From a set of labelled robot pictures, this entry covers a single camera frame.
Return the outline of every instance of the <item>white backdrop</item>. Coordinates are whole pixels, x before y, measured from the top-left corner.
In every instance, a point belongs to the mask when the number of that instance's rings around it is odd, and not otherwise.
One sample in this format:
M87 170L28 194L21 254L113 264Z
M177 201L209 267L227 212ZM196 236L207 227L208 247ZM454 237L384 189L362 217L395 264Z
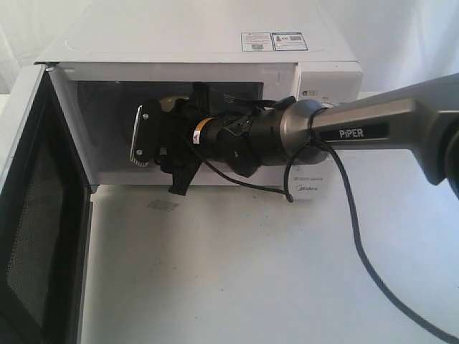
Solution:
M363 91L459 72L458 0L320 1L361 63ZM0 93L90 2L0 0Z

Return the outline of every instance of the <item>black cylinder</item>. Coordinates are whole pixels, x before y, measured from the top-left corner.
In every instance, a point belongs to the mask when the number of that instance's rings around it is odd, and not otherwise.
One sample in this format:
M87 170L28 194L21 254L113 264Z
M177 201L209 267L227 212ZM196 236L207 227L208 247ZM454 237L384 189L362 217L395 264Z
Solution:
M288 155L280 139L280 121L283 110L267 110L254 116L249 131L253 152L264 166L282 166Z

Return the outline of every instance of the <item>white table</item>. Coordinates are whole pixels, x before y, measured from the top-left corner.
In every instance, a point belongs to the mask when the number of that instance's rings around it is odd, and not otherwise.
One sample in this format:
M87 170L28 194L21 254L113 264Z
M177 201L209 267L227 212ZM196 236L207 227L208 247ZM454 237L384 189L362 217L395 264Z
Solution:
M342 156L377 271L459 335L459 200L409 152ZM439 343L362 267L337 173L328 198L294 204L240 187L166 189L94 195L84 344Z

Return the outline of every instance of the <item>label sticker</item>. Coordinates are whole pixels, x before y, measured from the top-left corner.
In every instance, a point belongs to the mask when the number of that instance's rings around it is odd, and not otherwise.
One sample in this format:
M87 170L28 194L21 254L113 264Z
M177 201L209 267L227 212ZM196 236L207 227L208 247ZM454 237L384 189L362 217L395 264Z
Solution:
M270 32L248 32L241 34L243 52L273 52Z
M201 122L198 123L198 125L196 126L196 128L194 129L194 132L193 132L193 144L194 145L199 145L199 141L201 140L201 129L204 127L204 125L207 122L209 122L212 119L213 119L213 117L208 117L208 118L205 118Z
M276 52L308 50L301 32L273 32L272 36Z

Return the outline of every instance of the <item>warning label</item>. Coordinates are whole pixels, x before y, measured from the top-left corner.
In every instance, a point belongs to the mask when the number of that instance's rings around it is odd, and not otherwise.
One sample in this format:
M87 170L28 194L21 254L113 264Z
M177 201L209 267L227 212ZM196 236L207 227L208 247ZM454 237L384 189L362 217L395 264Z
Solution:
M248 32L241 34L243 52L273 52L270 32Z
M301 32L247 32L241 34L243 52L298 52L308 50Z
M272 37L276 52L308 50L301 32L273 32Z

